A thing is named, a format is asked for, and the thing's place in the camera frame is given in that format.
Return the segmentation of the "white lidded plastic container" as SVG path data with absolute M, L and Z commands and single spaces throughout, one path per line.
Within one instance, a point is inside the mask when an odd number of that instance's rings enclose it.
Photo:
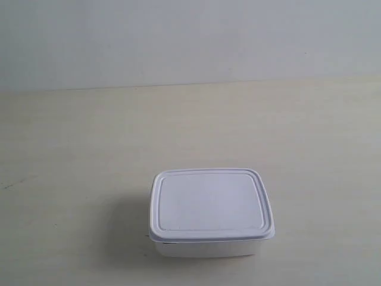
M 165 257 L 250 256 L 274 235 L 267 191 L 252 169 L 167 170 L 153 180 L 149 237 Z

